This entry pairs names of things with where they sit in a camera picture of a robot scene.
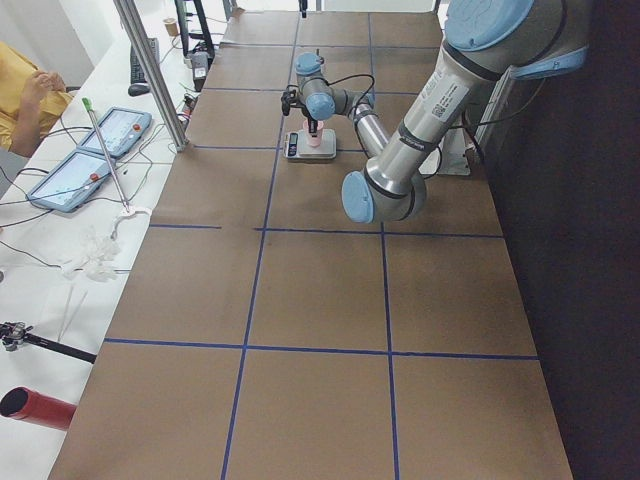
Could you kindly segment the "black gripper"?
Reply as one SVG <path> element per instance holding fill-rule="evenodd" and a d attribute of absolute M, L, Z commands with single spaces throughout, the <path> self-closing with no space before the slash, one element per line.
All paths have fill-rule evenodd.
<path fill-rule="evenodd" d="M 321 122 L 312 117 L 305 118 L 305 130 L 310 138 L 319 138 L 321 136 Z"/>

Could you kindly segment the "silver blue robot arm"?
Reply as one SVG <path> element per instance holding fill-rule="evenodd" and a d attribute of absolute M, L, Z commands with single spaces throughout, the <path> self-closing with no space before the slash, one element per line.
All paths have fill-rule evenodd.
<path fill-rule="evenodd" d="M 368 161 L 343 180 L 346 215 L 358 223 L 401 221 L 424 204 L 419 168 L 472 96 L 505 72 L 529 80 L 580 68 L 592 12 L 590 1 L 451 2 L 434 71 L 393 134 L 366 94 L 330 86 L 314 53 L 296 59 L 296 82 L 283 92 L 281 108 L 300 109 L 309 134 L 334 115 L 348 117 Z"/>

